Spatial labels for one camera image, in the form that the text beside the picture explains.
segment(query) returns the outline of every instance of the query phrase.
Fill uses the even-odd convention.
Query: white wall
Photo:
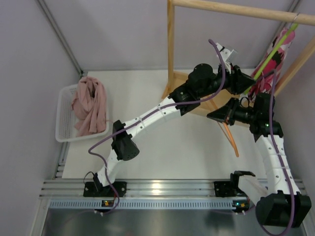
[[[0,1],[0,235],[27,235],[61,145],[59,90],[78,74],[34,0]]]
[[[287,10],[291,0],[216,0]],[[46,0],[83,69],[166,69],[167,0]],[[176,7],[175,66],[217,64],[208,38],[232,46],[253,67],[279,23]]]
[[[315,14],[315,2],[304,0],[300,12]],[[284,69],[315,36],[315,28],[299,26]],[[293,174],[303,179],[315,203],[315,55],[313,55],[276,98],[275,117],[284,133],[284,147]]]

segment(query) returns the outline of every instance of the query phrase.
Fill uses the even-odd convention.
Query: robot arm
[[[244,107],[236,98],[231,98],[226,105],[207,115],[208,118],[233,125],[240,121],[250,125],[255,143],[261,153],[268,189],[262,186],[251,172],[235,172],[231,174],[231,188],[235,192],[244,192],[256,205],[256,217],[261,225],[287,226],[291,212],[291,183],[295,202],[294,220],[292,227],[299,227],[311,208],[308,196],[302,196],[295,184],[284,152],[284,140],[281,126],[278,122],[269,123],[269,104],[271,96],[266,93],[257,95],[253,107]],[[274,139],[279,153],[276,152],[271,135],[270,125],[273,126]],[[289,176],[285,178],[284,168]]]
[[[234,66],[231,68],[230,72],[226,71],[225,74],[226,78],[223,89],[227,89],[231,94],[240,94],[255,83],[250,76],[243,74],[238,66]],[[139,154],[140,151],[136,146],[139,137],[170,119],[185,115],[198,107],[200,103],[177,106],[167,105],[179,102],[198,101],[202,97],[216,92],[221,85],[221,80],[221,66],[219,66],[218,74],[215,74],[210,65],[197,65],[193,72],[189,74],[187,81],[171,92],[170,95],[156,107],[124,123],[121,123],[120,120],[116,121],[113,125],[113,132],[122,130],[135,124],[135,122],[138,122],[138,124],[113,138],[112,150],[107,160],[107,174],[109,180],[111,182],[115,181],[122,161],[131,160]],[[106,167],[103,166],[93,178],[98,190],[108,185],[105,176],[105,168]]]

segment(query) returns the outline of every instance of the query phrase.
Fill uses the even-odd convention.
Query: wooden frame
[[[167,0],[167,44],[168,44],[168,83],[162,95],[165,98],[174,88],[183,84],[188,74],[174,71],[174,22],[175,22],[175,6],[182,6],[188,8],[202,9],[214,12],[222,12],[234,15],[255,17],[268,20],[276,20],[282,22],[295,22],[303,25],[315,26],[315,15],[299,14],[296,13],[275,11],[263,8],[239,6],[233,4],[211,2],[204,0]],[[280,78],[275,91],[277,96],[285,85],[293,78],[296,72],[303,66],[303,64],[315,52],[315,37],[308,43],[302,53],[296,58],[294,63]],[[232,97],[229,92],[222,90],[214,99],[213,102],[217,107],[223,106]],[[199,107],[194,109],[194,114],[205,116],[215,108],[211,106],[210,101],[201,103]]]

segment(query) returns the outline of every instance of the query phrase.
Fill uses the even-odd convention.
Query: pink towel
[[[98,79],[82,77],[71,105],[80,119],[74,126],[79,130],[77,137],[100,133],[106,129],[106,92]]]

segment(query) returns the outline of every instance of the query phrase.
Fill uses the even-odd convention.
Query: white table surface
[[[122,122],[156,106],[167,82],[166,70],[98,71],[88,75],[105,86],[109,118]],[[215,121],[193,114],[171,120],[137,143],[140,154],[123,163],[117,178],[229,178],[235,170],[252,171],[265,178],[262,159],[249,129],[235,125],[230,130],[238,147],[238,158]],[[63,178],[83,178],[88,171],[97,172],[102,167],[99,158],[88,154],[88,149],[102,138],[70,144]],[[111,141],[107,141],[95,151],[106,157],[110,145]]]

